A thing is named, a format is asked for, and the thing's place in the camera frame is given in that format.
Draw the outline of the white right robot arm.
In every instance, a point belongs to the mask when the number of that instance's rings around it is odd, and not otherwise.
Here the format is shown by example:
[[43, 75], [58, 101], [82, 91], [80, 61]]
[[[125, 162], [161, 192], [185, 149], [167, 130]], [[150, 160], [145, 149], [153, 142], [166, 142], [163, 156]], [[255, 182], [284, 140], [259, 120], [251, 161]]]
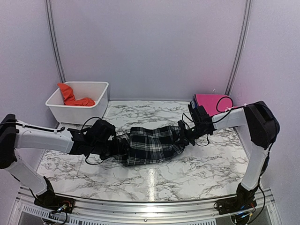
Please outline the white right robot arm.
[[278, 120], [263, 101], [231, 108], [213, 116], [209, 116], [202, 105], [198, 107], [189, 106], [188, 108], [194, 127], [186, 129], [184, 122], [180, 120], [178, 122], [180, 132], [175, 139], [176, 144], [195, 145], [196, 139], [203, 135], [212, 135], [216, 130], [240, 126], [248, 127], [252, 151], [245, 175], [237, 187], [236, 196], [232, 200], [232, 206], [235, 209], [244, 209], [255, 195], [259, 188], [261, 176], [268, 167], [270, 149], [280, 131]]

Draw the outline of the orange garment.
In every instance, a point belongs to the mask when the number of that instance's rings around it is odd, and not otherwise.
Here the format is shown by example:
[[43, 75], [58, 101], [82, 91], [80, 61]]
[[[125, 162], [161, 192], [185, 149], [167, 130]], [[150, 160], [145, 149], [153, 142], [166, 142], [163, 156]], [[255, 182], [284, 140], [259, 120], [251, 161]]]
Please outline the orange garment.
[[58, 83], [57, 85], [62, 94], [64, 105], [68, 105], [68, 106], [94, 106], [95, 105], [95, 102], [88, 97], [76, 99], [74, 95], [74, 91], [70, 86], [64, 83]]

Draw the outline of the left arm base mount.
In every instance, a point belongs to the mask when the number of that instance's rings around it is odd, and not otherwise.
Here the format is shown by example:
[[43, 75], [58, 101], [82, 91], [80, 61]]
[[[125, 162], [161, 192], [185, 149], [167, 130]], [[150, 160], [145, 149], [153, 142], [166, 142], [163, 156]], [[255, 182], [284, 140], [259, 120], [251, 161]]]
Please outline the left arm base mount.
[[50, 209], [53, 213], [72, 213], [75, 200], [73, 198], [58, 195], [46, 195], [35, 197], [34, 204], [43, 208]]

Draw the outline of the black white plaid skirt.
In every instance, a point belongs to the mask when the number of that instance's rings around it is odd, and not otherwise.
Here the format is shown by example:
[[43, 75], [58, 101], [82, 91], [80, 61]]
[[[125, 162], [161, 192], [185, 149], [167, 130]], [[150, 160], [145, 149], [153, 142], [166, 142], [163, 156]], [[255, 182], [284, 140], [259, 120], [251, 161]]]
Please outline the black white plaid skirt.
[[132, 127], [129, 133], [117, 136], [125, 150], [115, 159], [124, 166], [155, 164], [180, 155], [189, 142], [180, 138], [181, 128], [165, 126], [156, 129]]

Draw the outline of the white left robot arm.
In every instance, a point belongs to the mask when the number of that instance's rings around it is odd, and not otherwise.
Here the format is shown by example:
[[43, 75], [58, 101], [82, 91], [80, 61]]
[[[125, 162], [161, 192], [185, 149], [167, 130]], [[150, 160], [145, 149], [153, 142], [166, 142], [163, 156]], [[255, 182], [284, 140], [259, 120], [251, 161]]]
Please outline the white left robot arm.
[[126, 155], [128, 141], [116, 135], [115, 126], [96, 117], [91, 127], [52, 129], [26, 124], [7, 114], [0, 123], [0, 167], [27, 186], [39, 203], [59, 205], [50, 181], [36, 173], [16, 149], [54, 150], [69, 155], [99, 155], [101, 160]]

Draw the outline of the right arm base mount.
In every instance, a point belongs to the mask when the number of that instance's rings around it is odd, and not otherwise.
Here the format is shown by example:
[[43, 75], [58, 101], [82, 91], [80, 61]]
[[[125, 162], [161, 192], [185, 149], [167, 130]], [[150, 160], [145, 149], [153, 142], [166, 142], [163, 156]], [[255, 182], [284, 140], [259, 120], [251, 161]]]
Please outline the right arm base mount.
[[217, 200], [214, 204], [214, 209], [219, 212], [219, 215], [223, 215], [253, 209], [256, 206], [255, 198], [250, 199], [246, 203], [238, 203], [237, 197], [231, 197]]

